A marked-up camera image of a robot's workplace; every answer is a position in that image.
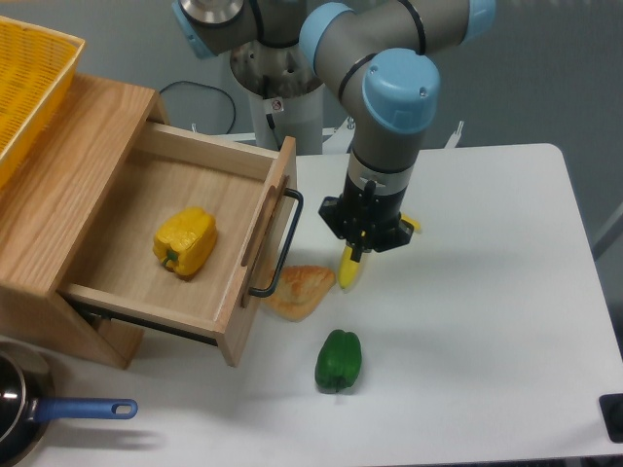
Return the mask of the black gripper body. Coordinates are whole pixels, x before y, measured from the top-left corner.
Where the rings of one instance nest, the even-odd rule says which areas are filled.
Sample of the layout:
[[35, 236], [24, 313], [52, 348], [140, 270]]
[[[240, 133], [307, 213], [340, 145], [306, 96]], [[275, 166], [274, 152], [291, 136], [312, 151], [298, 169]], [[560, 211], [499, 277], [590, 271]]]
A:
[[326, 197], [318, 210], [331, 232], [348, 245], [359, 238], [366, 252], [385, 252], [411, 241], [411, 226], [401, 221], [400, 207], [406, 190], [382, 195], [381, 188], [368, 181], [363, 188], [347, 179], [342, 194]]

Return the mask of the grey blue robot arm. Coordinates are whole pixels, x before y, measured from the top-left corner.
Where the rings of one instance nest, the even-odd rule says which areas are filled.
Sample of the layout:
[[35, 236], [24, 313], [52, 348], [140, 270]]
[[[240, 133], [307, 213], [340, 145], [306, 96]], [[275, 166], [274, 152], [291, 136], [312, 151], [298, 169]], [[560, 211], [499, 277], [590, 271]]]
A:
[[299, 50], [355, 122], [343, 192], [322, 202], [320, 217], [354, 262], [409, 243], [414, 226], [401, 204], [440, 92], [430, 57], [486, 33], [495, 2], [388, 1], [363, 13], [304, 1], [176, 1], [172, 9], [199, 54], [252, 42]]

